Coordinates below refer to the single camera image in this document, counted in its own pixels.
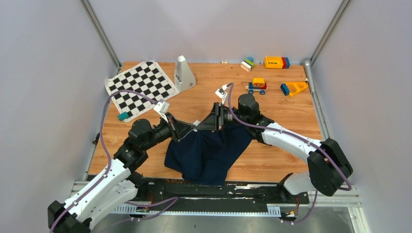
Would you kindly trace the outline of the navy blue garment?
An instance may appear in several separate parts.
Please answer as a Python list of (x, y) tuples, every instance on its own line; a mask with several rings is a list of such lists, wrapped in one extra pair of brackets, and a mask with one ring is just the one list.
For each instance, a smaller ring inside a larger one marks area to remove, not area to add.
[(221, 131), (192, 131), (181, 141), (171, 140), (164, 166), (182, 174), (190, 183), (223, 185), (227, 173), (252, 138), (241, 124)]

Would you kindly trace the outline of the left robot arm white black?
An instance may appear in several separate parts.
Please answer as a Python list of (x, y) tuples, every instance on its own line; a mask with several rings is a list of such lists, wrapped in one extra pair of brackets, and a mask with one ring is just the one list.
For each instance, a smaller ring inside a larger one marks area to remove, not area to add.
[(180, 141), (195, 128), (170, 113), (154, 126), (146, 119), (136, 120), (114, 157), (92, 181), (64, 202), (55, 200), (49, 205), (50, 232), (89, 233), (126, 201), (146, 199), (148, 181), (136, 170), (147, 160), (147, 150), (168, 138)]

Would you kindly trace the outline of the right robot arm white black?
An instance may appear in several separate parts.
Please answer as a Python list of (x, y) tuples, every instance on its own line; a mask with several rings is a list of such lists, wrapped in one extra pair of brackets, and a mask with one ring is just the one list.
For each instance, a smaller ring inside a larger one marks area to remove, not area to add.
[(307, 163), (306, 172), (290, 173), (280, 181), (277, 195), (282, 202), (291, 202), (298, 194), (308, 191), (331, 197), (353, 174), (336, 140), (312, 139), (282, 127), (261, 113), (259, 103), (251, 94), (240, 95), (236, 108), (214, 103), (210, 114), (195, 126), (197, 130), (216, 131), (230, 123), (241, 124), (253, 140), (281, 148)]

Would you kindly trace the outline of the white metronome-shaped object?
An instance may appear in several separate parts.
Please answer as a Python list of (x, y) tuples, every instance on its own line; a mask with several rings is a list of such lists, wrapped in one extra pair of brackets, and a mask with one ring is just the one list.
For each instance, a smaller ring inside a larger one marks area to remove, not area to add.
[(196, 86), (196, 79), (183, 55), (177, 57), (174, 68), (174, 85), (179, 92)]

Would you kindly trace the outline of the checkerboard calibration mat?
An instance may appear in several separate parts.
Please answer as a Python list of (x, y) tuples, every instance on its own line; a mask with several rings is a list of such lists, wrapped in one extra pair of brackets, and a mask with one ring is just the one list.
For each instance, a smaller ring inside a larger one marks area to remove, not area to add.
[[(119, 90), (133, 90), (152, 100), (168, 100), (180, 92), (157, 62), (141, 62), (138, 65), (105, 80), (109, 95)], [(146, 99), (132, 93), (121, 92), (111, 98), (119, 114), (127, 112), (129, 122), (151, 110), (154, 106)]]

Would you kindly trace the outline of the teal block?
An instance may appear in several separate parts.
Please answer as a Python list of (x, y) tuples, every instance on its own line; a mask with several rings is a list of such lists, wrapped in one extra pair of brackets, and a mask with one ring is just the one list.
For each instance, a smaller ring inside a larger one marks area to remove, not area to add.
[(123, 112), (121, 114), (118, 115), (118, 120), (119, 121), (125, 121), (127, 118), (129, 117), (127, 112)]

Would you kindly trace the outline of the toy car with yellow top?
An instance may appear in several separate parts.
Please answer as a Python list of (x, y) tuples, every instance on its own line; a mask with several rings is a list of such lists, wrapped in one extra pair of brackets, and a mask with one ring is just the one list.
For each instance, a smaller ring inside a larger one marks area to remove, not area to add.
[(267, 83), (263, 78), (255, 77), (248, 85), (245, 87), (249, 94), (259, 92), (261, 95), (265, 95), (268, 89)]

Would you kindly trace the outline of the white green blue brick stack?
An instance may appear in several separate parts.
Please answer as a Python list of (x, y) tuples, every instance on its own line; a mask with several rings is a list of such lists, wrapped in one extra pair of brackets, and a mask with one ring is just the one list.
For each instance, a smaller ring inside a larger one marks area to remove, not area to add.
[(250, 72), (255, 66), (254, 59), (252, 57), (247, 57), (241, 62), (240, 66), (247, 72)]

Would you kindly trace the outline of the orange blue toy ramp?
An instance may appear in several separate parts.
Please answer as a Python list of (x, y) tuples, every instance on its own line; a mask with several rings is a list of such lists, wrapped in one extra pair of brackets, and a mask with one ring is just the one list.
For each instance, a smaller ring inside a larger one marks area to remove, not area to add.
[(280, 85), (280, 89), (285, 96), (295, 96), (306, 90), (309, 85), (306, 82), (284, 82)]

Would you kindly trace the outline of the yellow red blue brick box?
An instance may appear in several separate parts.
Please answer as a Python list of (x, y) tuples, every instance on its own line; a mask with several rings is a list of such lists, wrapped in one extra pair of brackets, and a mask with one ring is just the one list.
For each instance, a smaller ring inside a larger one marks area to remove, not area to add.
[(290, 67), (290, 61), (288, 57), (266, 56), (264, 65), (266, 68), (288, 69)]

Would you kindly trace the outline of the grey metal pipe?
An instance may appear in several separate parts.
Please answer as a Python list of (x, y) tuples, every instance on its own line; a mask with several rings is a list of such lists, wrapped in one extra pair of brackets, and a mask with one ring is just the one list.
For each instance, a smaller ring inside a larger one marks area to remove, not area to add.
[(306, 78), (308, 80), (310, 93), (315, 94), (316, 93), (316, 89), (315, 89), (316, 86), (315, 86), (315, 79), (314, 79), (314, 75), (313, 75), (311, 60), (309, 58), (303, 59), (302, 60), (302, 66), (304, 68), (305, 75), (306, 75)]

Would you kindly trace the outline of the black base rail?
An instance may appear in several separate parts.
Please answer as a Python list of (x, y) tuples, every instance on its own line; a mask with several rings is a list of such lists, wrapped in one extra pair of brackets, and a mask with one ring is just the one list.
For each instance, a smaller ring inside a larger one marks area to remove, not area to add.
[(160, 211), (170, 204), (170, 198), (178, 197), (170, 207), (171, 212), (193, 213), (264, 213), (267, 206), (295, 208), (309, 204), (307, 193), (286, 196), (277, 189), (276, 183), (225, 182), (223, 185), (194, 184), (182, 179), (149, 178), (148, 185), (139, 191), (133, 202), (154, 204)]

